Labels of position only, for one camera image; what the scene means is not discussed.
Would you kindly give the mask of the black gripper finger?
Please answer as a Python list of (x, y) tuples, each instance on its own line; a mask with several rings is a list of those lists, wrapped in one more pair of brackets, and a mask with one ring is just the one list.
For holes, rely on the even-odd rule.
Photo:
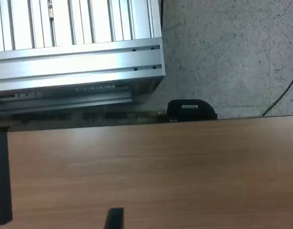
[(107, 213), (104, 229), (124, 228), (124, 208), (111, 208)]

